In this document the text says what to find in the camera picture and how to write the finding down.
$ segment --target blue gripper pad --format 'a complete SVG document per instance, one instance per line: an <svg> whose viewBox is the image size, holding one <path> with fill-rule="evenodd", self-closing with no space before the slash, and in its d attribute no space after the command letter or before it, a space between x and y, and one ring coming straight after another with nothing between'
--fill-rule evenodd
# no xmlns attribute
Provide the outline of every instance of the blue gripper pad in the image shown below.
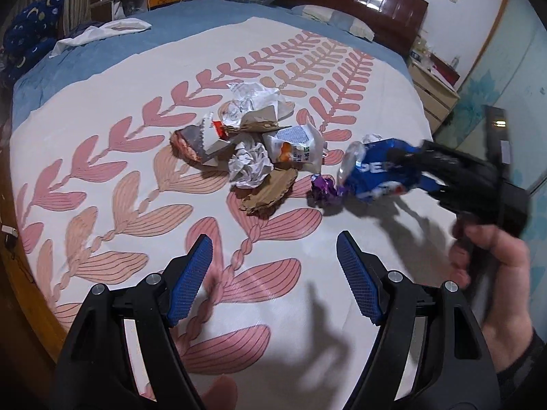
<svg viewBox="0 0 547 410"><path fill-rule="evenodd" d="M170 264L173 262L184 263L180 259L186 259L187 261L180 277L171 287L171 305L167 314L170 327L174 327L179 320L184 319L190 312L203 278L213 260L213 243L211 239L202 234L186 256L173 259Z"/></svg>
<svg viewBox="0 0 547 410"><path fill-rule="evenodd" d="M380 280L387 274L386 268L377 256L363 253L348 231L338 235L336 255L361 314L379 325L389 302Z"/></svg>

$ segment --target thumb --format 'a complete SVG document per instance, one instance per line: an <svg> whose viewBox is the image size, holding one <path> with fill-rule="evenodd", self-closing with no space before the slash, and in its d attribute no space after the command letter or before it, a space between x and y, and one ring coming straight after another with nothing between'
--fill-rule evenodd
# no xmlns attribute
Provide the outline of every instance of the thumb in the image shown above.
<svg viewBox="0 0 547 410"><path fill-rule="evenodd" d="M201 396L207 410L235 410L237 404L236 382L225 375L220 376Z"/></svg>
<svg viewBox="0 0 547 410"><path fill-rule="evenodd" d="M504 265L524 267L529 264L526 244L495 225L467 225L464 233L471 242L489 250Z"/></svg>

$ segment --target blue textured pad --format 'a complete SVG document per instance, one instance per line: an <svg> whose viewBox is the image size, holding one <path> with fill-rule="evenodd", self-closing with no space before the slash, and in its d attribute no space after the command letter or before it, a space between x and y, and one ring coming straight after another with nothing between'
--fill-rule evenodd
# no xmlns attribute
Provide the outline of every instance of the blue textured pad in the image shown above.
<svg viewBox="0 0 547 410"><path fill-rule="evenodd" d="M204 235L203 239L191 248L188 261L181 277L171 290L171 306L168 312L168 321L174 327L179 320L188 316L192 303L198 294L203 278L213 260L213 243Z"/></svg>
<svg viewBox="0 0 547 410"><path fill-rule="evenodd" d="M340 233L336 241L336 255L363 316L379 325L383 314L379 308L378 289L365 269L359 254L347 237Z"/></svg>

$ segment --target bed sheet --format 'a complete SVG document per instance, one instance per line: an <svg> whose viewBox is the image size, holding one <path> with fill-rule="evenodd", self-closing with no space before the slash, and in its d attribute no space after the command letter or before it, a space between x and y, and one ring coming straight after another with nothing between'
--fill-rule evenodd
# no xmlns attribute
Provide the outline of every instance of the bed sheet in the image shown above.
<svg viewBox="0 0 547 410"><path fill-rule="evenodd" d="M453 214L418 190L322 211L307 199L311 175L300 172L276 211L246 216L222 167L188 166L169 146L173 129L229 100L236 80L278 87L295 104L284 122L316 125L329 142L324 174L334 176L344 149L366 133L412 145L431 137L414 87L381 60L264 18L214 28L67 86L13 133L10 170L29 266L68 328L94 283L135 285L205 233L212 268L172 334L199 392L227 373L239 410L339 410L377 327L359 312L336 236L348 230L388 269L439 285ZM127 325L136 382L150 396ZM412 386L414 359L408 367L400 394Z"/></svg>
<svg viewBox="0 0 547 410"><path fill-rule="evenodd" d="M15 85L12 109L13 129L18 128L31 111L42 106L54 94L71 83L86 80L133 54L184 39L208 29L241 23L250 17L277 20L341 41L390 64L411 81L404 60L395 52L377 43L354 37L335 27L293 15L283 8L224 0L188 1L138 15L137 18L152 25L152 28L146 32L93 42L66 51L54 58L45 57ZM199 54L200 49L180 51L180 53ZM142 69L141 72L147 72L147 69ZM124 84L130 84L132 79L137 78L139 78L138 75L128 76Z"/></svg>

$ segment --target trash pile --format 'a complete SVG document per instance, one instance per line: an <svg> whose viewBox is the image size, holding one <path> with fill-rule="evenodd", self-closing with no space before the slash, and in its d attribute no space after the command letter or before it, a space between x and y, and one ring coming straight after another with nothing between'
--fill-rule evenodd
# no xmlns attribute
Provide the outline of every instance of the trash pile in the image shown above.
<svg viewBox="0 0 547 410"><path fill-rule="evenodd" d="M277 88L231 83L232 100L198 123L171 135L180 158L228 166L230 181L249 190L241 205L247 214L276 205L291 189L299 170L320 173L327 143L311 124L283 125L294 113Z"/></svg>

